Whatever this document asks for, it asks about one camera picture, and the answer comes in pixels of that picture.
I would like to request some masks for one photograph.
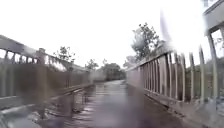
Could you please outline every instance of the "road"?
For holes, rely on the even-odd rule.
[[[26,126],[27,122],[16,121],[16,125]],[[47,113],[41,125],[46,128],[186,128],[165,107],[122,81],[96,85],[83,111],[71,116]]]

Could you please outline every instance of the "bridge parapet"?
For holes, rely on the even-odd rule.
[[[49,96],[90,84],[89,71],[73,63],[0,36],[0,109],[18,104],[41,102]]]
[[[224,1],[218,0],[204,13],[207,48],[201,44],[191,53],[162,50],[128,69],[127,83],[197,125],[223,127],[224,55],[217,57],[219,48],[213,36],[220,31],[223,43],[224,19],[219,17],[224,14],[223,6]]]

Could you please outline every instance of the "overcast sky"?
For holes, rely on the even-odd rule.
[[[70,46],[75,63],[89,59],[124,63],[140,23],[159,26],[155,0],[5,0],[0,1],[0,34],[52,54]]]
[[[69,46],[81,66],[89,59],[101,65],[104,58],[122,66],[126,56],[134,54],[132,30],[140,23],[154,26],[160,35],[161,9],[171,43],[181,52],[198,51],[196,44],[205,42],[206,26],[200,4],[200,0],[5,0],[0,1],[0,34],[50,54]]]

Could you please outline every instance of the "foliage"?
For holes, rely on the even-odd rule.
[[[148,24],[139,25],[139,28],[133,30],[135,34],[135,40],[132,45],[133,50],[136,52],[137,60],[141,60],[155,50],[160,42],[159,36],[152,27],[148,27]]]
[[[107,64],[107,60],[103,59],[103,65],[106,65],[106,64]]]
[[[106,80],[118,80],[125,77],[124,71],[116,63],[105,64],[102,70],[106,75]]]
[[[59,51],[55,52],[54,55],[62,60],[74,63],[75,53],[70,51],[70,47],[61,46]]]
[[[96,67],[99,67],[99,65],[95,62],[94,59],[90,59],[87,64],[85,65],[85,67],[89,70],[95,70]]]
[[[129,68],[133,66],[136,63],[136,57],[135,56],[127,56],[126,60],[123,64],[123,67]]]

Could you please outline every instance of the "bridge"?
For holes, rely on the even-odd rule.
[[[222,128],[223,57],[212,33],[224,38],[223,6],[203,14],[210,59],[202,46],[186,54],[165,44],[119,81],[95,83],[81,66],[0,36],[0,128]]]

